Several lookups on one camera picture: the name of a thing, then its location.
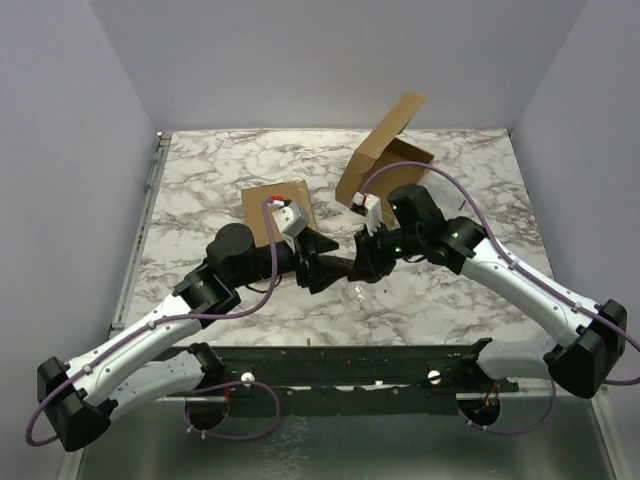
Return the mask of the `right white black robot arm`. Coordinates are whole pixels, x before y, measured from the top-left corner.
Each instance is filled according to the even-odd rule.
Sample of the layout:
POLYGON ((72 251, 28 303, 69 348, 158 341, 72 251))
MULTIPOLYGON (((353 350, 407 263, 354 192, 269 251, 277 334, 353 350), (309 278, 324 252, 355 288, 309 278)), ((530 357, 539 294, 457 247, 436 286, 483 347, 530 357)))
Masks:
POLYGON ((445 219, 421 185, 398 187, 388 201, 399 223, 395 230, 383 224, 379 197, 357 192, 351 200, 352 210, 366 218, 356 236, 354 277, 377 280, 390 273, 396 259, 422 256, 487 287, 547 333, 530 341, 490 341, 459 367, 467 389, 481 391, 494 379, 512 377, 553 380, 580 398, 595 395, 625 349, 619 335, 626 328, 622 305, 570 292, 493 243, 486 229, 467 217, 445 219))

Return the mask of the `brown cardboard express box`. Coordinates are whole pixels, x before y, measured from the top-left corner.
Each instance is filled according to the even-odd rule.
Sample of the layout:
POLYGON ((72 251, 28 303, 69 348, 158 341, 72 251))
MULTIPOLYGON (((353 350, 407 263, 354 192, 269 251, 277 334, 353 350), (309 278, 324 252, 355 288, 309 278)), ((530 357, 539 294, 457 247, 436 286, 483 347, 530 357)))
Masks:
POLYGON ((335 200, 349 206, 356 192, 365 187, 381 199, 385 224, 393 227, 395 217, 386 201, 395 188, 418 183, 434 155, 400 138, 405 127, 427 102, 427 97, 405 93, 371 133, 354 150, 338 184, 335 200))

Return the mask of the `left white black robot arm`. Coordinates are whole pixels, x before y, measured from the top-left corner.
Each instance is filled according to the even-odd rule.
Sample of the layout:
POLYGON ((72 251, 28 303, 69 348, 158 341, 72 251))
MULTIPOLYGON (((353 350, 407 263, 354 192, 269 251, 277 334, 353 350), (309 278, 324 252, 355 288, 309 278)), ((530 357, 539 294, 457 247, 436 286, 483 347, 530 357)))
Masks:
POLYGON ((167 360, 158 357, 177 342, 219 320, 239 319, 264 307, 267 290, 240 311, 238 288, 261 280, 274 287, 292 273, 301 287, 318 293, 352 270, 335 255, 338 243, 304 227, 258 247, 249 227, 222 227, 202 263, 189 272, 152 313, 93 350, 63 361, 55 356, 36 371, 36 416, 46 416, 65 451, 93 443, 125 412, 160 397, 194 390, 214 392, 224 368, 209 347, 196 345, 167 360))

